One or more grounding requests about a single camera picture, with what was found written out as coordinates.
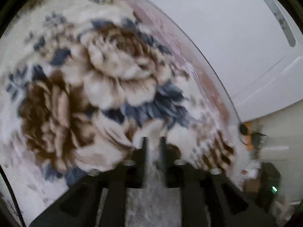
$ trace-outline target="cable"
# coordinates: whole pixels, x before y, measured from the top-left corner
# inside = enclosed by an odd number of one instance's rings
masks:
[[[4,183],[6,184],[6,187],[9,190],[9,193],[10,193],[10,195],[12,197],[12,200],[13,200],[14,206],[16,208],[16,211],[17,211],[17,214],[18,214],[21,226],[22,227],[26,227],[24,219],[23,219],[23,216],[22,216],[22,213],[20,211],[20,208],[19,208],[19,205],[18,205],[18,202],[17,202],[17,199],[15,197],[14,191],[13,191],[13,189],[11,187],[11,184],[9,183],[9,180],[7,179],[7,177],[6,177],[5,173],[4,173],[4,170],[3,170],[3,168],[2,168],[1,165],[0,165],[0,174],[1,174],[1,176],[2,176],[2,178],[4,180]]]

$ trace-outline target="white wall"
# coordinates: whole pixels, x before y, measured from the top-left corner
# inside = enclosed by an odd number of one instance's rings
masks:
[[[269,160],[282,175],[279,192],[290,201],[303,198],[303,100],[262,117],[258,123],[269,136],[265,148],[283,149]]]

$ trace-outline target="brown flower pattern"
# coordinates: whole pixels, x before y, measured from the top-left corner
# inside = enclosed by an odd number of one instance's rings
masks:
[[[83,81],[90,102],[103,110],[153,100],[157,85],[172,77],[172,57],[128,29],[109,24],[79,40],[62,70],[70,83]]]
[[[93,143],[94,131],[83,113],[89,106],[83,88],[66,84],[60,71],[28,85],[20,110],[22,132],[39,164],[50,161],[63,173],[74,164],[74,151]]]

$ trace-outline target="white door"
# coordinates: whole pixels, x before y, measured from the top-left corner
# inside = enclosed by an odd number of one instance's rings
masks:
[[[292,45],[264,0],[150,1],[200,49],[242,121],[303,99],[303,36],[279,4]]]

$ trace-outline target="floral rug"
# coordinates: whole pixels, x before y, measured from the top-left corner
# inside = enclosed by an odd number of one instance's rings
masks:
[[[127,2],[38,1],[0,40],[0,163],[27,225],[90,170],[129,157],[142,136],[151,157],[164,135],[196,168],[229,169],[219,110]]]

